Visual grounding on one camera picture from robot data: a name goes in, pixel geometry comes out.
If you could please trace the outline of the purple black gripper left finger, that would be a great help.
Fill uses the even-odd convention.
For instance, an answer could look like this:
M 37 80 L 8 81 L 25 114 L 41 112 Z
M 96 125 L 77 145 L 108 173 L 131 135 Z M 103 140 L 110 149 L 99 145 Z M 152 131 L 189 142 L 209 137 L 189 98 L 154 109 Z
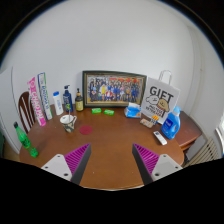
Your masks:
M 86 144 L 66 155 L 56 154 L 42 169 L 79 185 L 90 155 L 91 145 Z

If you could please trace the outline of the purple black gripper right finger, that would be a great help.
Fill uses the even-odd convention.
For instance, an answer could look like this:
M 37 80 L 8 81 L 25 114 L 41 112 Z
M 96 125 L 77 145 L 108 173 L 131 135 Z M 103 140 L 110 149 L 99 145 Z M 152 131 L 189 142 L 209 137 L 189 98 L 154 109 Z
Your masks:
M 158 155 L 136 143 L 132 146 L 132 154 L 145 185 L 182 169 L 169 155 Z

